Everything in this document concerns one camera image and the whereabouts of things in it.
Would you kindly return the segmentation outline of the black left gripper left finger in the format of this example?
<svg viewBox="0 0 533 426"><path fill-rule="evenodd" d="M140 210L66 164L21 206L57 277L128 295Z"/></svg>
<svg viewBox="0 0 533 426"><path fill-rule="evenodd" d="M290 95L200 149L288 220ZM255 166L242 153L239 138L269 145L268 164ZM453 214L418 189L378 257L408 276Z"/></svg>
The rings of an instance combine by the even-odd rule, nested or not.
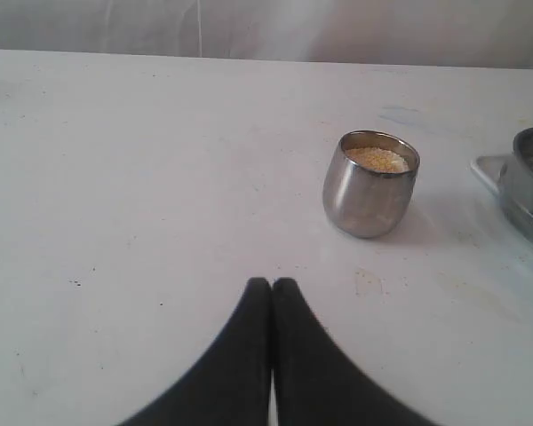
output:
<svg viewBox="0 0 533 426"><path fill-rule="evenodd" d="M124 425L267 425L272 289L248 280L211 346L167 391Z"/></svg>

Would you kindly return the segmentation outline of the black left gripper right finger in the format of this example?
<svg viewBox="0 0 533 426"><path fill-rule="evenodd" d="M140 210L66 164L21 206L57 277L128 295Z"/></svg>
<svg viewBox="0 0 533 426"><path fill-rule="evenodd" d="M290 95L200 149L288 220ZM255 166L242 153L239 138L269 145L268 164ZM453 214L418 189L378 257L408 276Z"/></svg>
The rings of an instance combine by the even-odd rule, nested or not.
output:
<svg viewBox="0 0 533 426"><path fill-rule="evenodd" d="M333 342L292 278L272 287L272 357L280 425L431 425Z"/></svg>

